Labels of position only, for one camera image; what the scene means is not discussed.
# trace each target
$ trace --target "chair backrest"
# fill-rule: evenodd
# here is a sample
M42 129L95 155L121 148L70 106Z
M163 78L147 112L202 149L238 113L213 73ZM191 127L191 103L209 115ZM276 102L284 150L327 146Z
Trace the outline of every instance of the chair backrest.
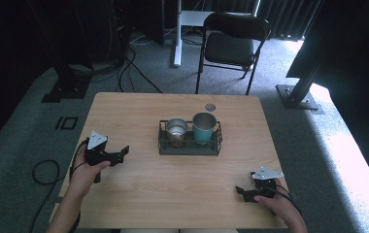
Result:
M270 34L269 22L261 17L212 13L204 21L204 30L217 30L231 37L264 42Z

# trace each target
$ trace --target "gray carpet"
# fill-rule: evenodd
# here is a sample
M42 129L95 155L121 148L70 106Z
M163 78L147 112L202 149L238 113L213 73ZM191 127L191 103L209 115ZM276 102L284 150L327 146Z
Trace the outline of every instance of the gray carpet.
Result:
M200 41L197 37L186 38ZM133 63L164 93L194 93L200 48L184 43L182 66L174 68L173 43L168 40L163 48L156 43L136 41L131 45L135 51ZM321 115L287 110L279 98L276 84L297 82L285 78L297 53L290 46L300 45L276 39L265 43L251 90L251 95L257 95L263 105L289 189L296 196L309 232L369 232L369 168L331 102L328 90L318 85L312 87L311 92L324 111ZM129 50L127 57L133 59L133 56ZM97 63L95 68L100 70L108 65ZM29 88L0 132L0 232L30 230L51 187L33 180L34 166L52 159L59 164L58 177L65 175L94 95L101 91L120 91L117 88L120 74L121 69L113 74L97 75L84 99L63 99L60 103L41 103L57 79L53 69L46 71ZM199 93L244 95L248 79L240 81L237 79L240 75L234 71L206 68ZM133 67L123 73L121 87L125 92L157 92ZM57 124L60 118L68 118L68 124ZM75 118L78 120L75 128L66 129ZM37 169L36 175L43 182L53 181L56 168L53 163L45 163ZM58 183L52 198L40 212L34 232L47 229L54 196L60 187Z

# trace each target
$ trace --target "black chair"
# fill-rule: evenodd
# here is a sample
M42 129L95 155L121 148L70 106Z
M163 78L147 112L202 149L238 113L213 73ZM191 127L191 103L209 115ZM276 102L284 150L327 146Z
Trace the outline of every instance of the black chair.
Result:
M227 13L212 13L203 23L203 42L197 72L196 94L199 92L203 66L244 71L244 79L252 67L246 95L249 95L260 50L270 34L266 19ZM258 43L254 49L253 42Z

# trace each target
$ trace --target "metal cup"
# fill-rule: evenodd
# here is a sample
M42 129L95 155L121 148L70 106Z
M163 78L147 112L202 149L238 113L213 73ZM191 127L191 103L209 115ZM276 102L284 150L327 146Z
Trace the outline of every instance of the metal cup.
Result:
M178 148L182 145L187 131L187 122L181 118L172 118L166 123L167 138L171 140L172 147Z
M212 140L216 126L215 116L209 113L198 113L193 117L193 136L198 145L206 145Z

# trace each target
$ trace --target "stand base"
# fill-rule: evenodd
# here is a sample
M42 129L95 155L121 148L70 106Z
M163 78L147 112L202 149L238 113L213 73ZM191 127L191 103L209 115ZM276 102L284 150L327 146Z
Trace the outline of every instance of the stand base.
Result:
M282 98L285 108L287 109L301 109L301 110L311 110L313 114L324 114L321 106L315 102L312 94L308 92L300 102L292 102L289 100L289 95L294 89L294 85L278 84L276 89Z
M65 99L83 99L90 84L91 76L78 77L79 81L73 89L61 89L60 79L56 81L49 94L45 94L42 103L59 103L62 98Z

